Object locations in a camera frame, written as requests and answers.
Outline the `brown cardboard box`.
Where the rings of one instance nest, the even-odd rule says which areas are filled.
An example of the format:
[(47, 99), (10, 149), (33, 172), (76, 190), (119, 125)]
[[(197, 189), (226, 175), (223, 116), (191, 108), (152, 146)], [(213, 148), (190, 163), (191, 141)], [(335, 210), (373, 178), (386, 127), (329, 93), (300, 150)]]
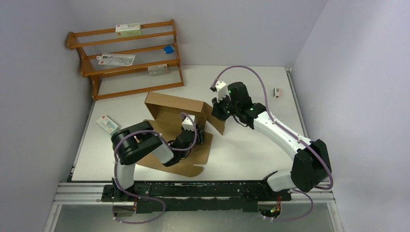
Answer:
[(171, 147), (179, 150), (166, 164), (153, 154), (148, 154), (137, 164), (186, 177), (202, 173), (213, 139), (213, 134), (205, 131), (206, 124), (212, 125), (219, 134), (225, 130), (225, 123), (212, 116), (212, 106), (204, 101), (156, 92), (148, 93), (145, 105), (153, 117), (150, 120), (153, 129), (162, 133)]

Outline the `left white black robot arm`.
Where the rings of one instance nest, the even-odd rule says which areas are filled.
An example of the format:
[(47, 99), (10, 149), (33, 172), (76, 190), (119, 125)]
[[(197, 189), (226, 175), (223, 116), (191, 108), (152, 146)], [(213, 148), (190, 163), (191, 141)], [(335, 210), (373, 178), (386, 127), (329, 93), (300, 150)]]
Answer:
[(111, 141), (113, 150), (116, 151), (115, 178), (119, 183), (114, 194), (120, 200), (127, 201), (134, 194), (135, 164), (139, 160), (153, 152), (165, 167), (173, 166), (188, 157), (194, 145), (204, 142), (204, 130), (199, 125), (194, 130), (183, 125), (181, 133), (174, 140), (165, 141), (153, 132), (150, 122), (143, 121), (116, 131), (111, 136)]

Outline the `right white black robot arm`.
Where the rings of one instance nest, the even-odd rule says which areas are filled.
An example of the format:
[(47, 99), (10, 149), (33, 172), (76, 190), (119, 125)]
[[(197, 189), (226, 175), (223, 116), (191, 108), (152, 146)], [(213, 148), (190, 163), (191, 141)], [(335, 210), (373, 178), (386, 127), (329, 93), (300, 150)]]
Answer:
[(220, 121), (233, 117), (245, 127), (263, 134), (284, 150), (293, 162), (290, 169), (274, 171), (265, 178), (267, 183), (262, 185), (261, 195), (266, 200), (273, 200), (284, 189), (309, 192), (331, 173), (326, 144), (320, 139), (312, 141), (297, 135), (271, 116), (265, 105), (253, 103), (242, 82), (228, 85), (218, 81), (210, 89), (217, 93), (212, 99), (212, 116)]

